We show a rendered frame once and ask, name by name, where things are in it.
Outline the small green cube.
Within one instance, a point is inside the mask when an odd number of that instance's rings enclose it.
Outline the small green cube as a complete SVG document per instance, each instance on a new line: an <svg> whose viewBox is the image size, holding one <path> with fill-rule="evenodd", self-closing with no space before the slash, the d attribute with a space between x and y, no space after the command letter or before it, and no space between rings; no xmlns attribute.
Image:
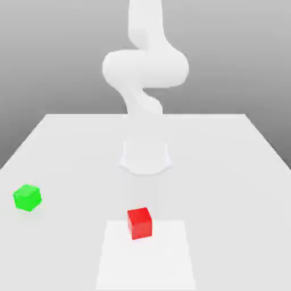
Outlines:
<svg viewBox="0 0 291 291"><path fill-rule="evenodd" d="M15 207L31 212L42 202L40 188L25 184L13 193Z"/></svg>

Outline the small red cube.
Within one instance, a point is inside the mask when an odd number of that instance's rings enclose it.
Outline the small red cube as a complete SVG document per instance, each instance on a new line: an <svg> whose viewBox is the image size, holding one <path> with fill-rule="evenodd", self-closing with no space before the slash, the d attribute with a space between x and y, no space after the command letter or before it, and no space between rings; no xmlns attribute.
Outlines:
<svg viewBox="0 0 291 291"><path fill-rule="evenodd" d="M128 210L127 222L132 240L152 236L152 218L146 207Z"/></svg>

